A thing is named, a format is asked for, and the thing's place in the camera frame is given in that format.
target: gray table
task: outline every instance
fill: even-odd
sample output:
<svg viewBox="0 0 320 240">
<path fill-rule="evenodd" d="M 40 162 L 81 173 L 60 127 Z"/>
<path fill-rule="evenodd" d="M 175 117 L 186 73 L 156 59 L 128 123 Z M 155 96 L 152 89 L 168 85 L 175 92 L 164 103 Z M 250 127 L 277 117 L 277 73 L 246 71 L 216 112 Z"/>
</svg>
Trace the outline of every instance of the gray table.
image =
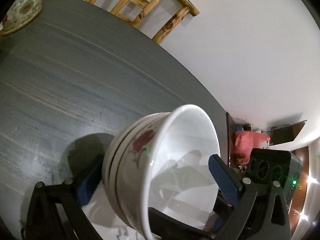
<svg viewBox="0 0 320 240">
<path fill-rule="evenodd" d="M 120 130 L 184 104 L 203 108 L 227 162 L 223 108 L 167 51 L 82 0 L 44 0 L 0 44 L 0 216 L 18 237 L 37 181 L 61 183 Z"/>
</svg>

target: white bowl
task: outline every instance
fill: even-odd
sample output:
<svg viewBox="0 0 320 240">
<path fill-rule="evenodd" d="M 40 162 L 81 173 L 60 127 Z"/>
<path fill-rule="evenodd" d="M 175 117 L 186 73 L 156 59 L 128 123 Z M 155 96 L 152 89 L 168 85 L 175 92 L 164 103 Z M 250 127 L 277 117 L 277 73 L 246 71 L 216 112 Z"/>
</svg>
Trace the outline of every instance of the white bowl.
<svg viewBox="0 0 320 240">
<path fill-rule="evenodd" d="M 130 226 L 132 225 L 130 222 L 126 219 L 116 194 L 116 174 L 118 171 L 119 163 L 121 160 L 122 155 L 125 152 L 125 149 L 127 148 L 128 144 L 131 142 L 131 140 L 134 138 L 134 136 L 139 133 L 143 128 L 150 125 L 151 123 L 161 119 L 164 116 L 167 116 L 169 113 L 158 113 L 158 114 L 152 114 L 149 116 L 146 116 L 145 118 L 142 118 L 142 122 L 138 123 L 125 137 L 120 143 L 118 144 L 118 147 L 116 149 L 116 152 L 114 154 L 113 161 L 111 163 L 110 171 L 109 171 L 109 182 L 108 182 L 108 199 L 109 202 L 115 211 L 115 213 L 120 217 L 121 219 L 124 218 L 124 222 Z"/>
<path fill-rule="evenodd" d="M 218 193 L 208 169 L 212 154 L 220 156 L 217 134 L 198 106 L 181 106 L 137 133 L 116 176 L 118 200 L 133 228 L 152 240 L 148 207 L 154 207 L 202 229 Z"/>
<path fill-rule="evenodd" d="M 124 128 L 116 137 L 113 138 L 112 142 L 110 143 L 108 150 L 105 154 L 105 157 L 103 159 L 103 164 L 102 164 L 102 183 L 103 187 L 105 190 L 105 193 L 108 197 L 108 200 L 110 202 L 111 207 L 115 211 L 115 213 L 118 215 L 118 217 L 121 218 L 121 220 L 127 224 L 127 226 L 132 227 L 130 223 L 127 221 L 126 217 L 124 216 L 123 212 L 121 211 L 120 206 L 118 205 L 118 201 L 114 198 L 111 197 L 110 191 L 109 191 L 109 173 L 110 173 L 110 168 L 111 164 L 115 158 L 115 153 L 116 150 L 118 149 L 120 143 L 126 138 L 128 133 L 135 128 L 137 125 L 142 123 L 144 120 L 149 119 L 150 117 L 157 115 L 158 113 L 155 114 L 150 114 L 145 117 L 140 118 L 137 120 L 135 123 L 131 124 L 130 126 Z"/>
</svg>

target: chair backrest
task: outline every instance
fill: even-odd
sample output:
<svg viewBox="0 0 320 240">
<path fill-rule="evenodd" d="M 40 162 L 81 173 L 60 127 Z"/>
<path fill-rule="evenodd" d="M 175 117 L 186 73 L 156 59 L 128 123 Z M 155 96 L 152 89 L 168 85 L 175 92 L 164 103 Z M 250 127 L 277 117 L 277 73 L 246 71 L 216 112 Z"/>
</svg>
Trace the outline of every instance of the chair backrest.
<svg viewBox="0 0 320 240">
<path fill-rule="evenodd" d="M 96 0 L 86 0 L 89 3 L 95 3 Z M 114 8 L 110 11 L 113 15 L 119 17 L 126 23 L 137 27 L 144 17 L 160 2 L 161 0 L 151 0 L 150 2 L 147 0 L 120 0 Z M 182 8 L 179 9 L 174 16 L 171 17 L 169 21 L 156 33 L 156 35 L 152 38 L 153 41 L 160 44 L 161 41 L 182 21 L 182 19 L 186 16 L 187 13 L 190 13 L 192 16 L 197 16 L 199 11 L 197 8 L 189 1 L 189 0 L 177 0 Z M 127 17 L 120 14 L 120 10 L 128 3 L 132 2 L 135 5 L 139 6 L 142 11 L 138 14 L 138 16 L 132 21 Z"/>
</svg>

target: blue object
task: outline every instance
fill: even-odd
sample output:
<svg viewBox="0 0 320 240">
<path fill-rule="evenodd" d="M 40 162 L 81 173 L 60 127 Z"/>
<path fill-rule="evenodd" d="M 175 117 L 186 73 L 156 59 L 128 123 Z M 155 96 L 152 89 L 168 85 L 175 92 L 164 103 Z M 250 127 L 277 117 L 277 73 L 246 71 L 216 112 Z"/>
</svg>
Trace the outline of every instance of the blue object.
<svg viewBox="0 0 320 240">
<path fill-rule="evenodd" d="M 89 175 L 79 185 L 76 192 L 77 203 L 80 207 L 89 204 L 97 186 L 101 181 L 103 156 L 96 162 Z"/>
<path fill-rule="evenodd" d="M 218 219 L 215 221 L 212 229 L 213 229 L 214 231 L 218 231 L 219 228 L 220 228 L 222 225 L 223 225 L 223 220 L 222 220 L 221 218 L 218 218 Z"/>
<path fill-rule="evenodd" d="M 210 156 L 208 166 L 226 201 L 236 208 L 240 201 L 242 190 L 238 175 L 227 167 L 217 154 Z"/>
<path fill-rule="evenodd" d="M 237 125 L 236 130 L 237 130 L 237 131 L 243 131 L 243 126 L 242 126 L 242 125 Z"/>
</svg>

